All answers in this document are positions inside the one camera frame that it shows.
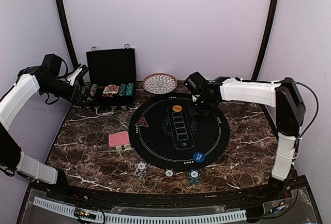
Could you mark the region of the orange big blind button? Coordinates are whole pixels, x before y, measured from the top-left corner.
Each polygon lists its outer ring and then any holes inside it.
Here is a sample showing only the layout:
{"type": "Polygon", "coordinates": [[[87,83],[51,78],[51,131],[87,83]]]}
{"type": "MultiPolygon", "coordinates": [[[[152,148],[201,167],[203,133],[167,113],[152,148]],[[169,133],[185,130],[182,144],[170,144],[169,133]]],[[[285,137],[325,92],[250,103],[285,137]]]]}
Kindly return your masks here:
{"type": "Polygon", "coordinates": [[[179,112],[181,112],[181,111],[183,110],[183,107],[180,106],[180,105],[174,105],[174,106],[172,107],[172,110],[173,110],[174,112],[176,112],[176,113],[179,113],[179,112]]]}

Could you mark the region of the blue small blind button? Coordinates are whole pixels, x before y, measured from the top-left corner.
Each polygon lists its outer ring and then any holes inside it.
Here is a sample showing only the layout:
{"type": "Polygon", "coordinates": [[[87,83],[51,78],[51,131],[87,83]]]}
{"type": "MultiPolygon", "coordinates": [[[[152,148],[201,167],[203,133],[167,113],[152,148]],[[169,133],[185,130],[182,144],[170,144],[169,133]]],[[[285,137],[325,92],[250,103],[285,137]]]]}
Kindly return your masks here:
{"type": "Polygon", "coordinates": [[[194,160],[194,162],[202,163],[205,160],[205,155],[201,152],[196,152],[193,155],[193,160],[194,160]]]}

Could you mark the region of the blue green chip stack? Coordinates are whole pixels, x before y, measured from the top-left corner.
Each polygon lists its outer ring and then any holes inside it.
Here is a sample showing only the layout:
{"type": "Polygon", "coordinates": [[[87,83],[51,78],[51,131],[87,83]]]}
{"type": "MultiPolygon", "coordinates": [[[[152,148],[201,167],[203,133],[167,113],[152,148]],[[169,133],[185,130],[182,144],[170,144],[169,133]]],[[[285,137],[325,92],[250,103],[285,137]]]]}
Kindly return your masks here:
{"type": "Polygon", "coordinates": [[[198,170],[190,170],[189,171],[189,183],[191,185],[198,185],[200,182],[200,172],[198,170]]]}

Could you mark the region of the brown white chip stack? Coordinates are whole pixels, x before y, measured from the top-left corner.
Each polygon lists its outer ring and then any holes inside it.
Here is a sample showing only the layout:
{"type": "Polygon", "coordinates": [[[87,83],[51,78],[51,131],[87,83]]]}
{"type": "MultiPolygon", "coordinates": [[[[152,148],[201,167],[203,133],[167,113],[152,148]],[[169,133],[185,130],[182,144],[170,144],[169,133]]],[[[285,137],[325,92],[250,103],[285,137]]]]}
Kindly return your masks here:
{"type": "Polygon", "coordinates": [[[171,169],[167,169],[165,171],[165,175],[166,175],[166,177],[172,177],[174,175],[174,172],[171,169]]]}

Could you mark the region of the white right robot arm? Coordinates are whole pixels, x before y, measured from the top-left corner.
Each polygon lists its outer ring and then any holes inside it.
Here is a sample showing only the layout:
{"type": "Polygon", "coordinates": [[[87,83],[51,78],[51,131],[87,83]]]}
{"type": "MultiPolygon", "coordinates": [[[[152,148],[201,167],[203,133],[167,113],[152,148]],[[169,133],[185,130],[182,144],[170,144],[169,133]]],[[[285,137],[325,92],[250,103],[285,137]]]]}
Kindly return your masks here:
{"type": "Polygon", "coordinates": [[[185,87],[192,94],[196,113],[213,112],[222,101],[243,101],[262,104],[276,109],[278,147],[272,177],[277,179],[264,188],[264,196],[275,200],[284,191],[284,181],[295,160],[300,130],[306,112],[305,104],[292,78],[282,81],[254,81],[218,77],[212,81],[199,72],[191,74],[185,87]]]}

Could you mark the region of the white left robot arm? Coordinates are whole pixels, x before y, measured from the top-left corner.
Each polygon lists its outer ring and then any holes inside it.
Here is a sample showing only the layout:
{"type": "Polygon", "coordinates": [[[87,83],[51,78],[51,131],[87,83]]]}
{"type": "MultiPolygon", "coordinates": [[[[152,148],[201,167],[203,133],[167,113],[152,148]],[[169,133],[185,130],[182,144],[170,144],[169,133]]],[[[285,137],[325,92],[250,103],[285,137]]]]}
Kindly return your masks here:
{"type": "Polygon", "coordinates": [[[32,180],[53,185],[53,193],[62,201],[73,197],[73,190],[64,182],[60,170],[47,166],[25,153],[9,134],[13,121],[27,102],[37,93],[52,94],[76,105],[84,106],[88,91],[75,84],[88,68],[82,65],[67,79],[55,76],[50,66],[27,67],[19,72],[16,83],[1,98],[1,169],[10,176],[16,172],[32,180]]]}

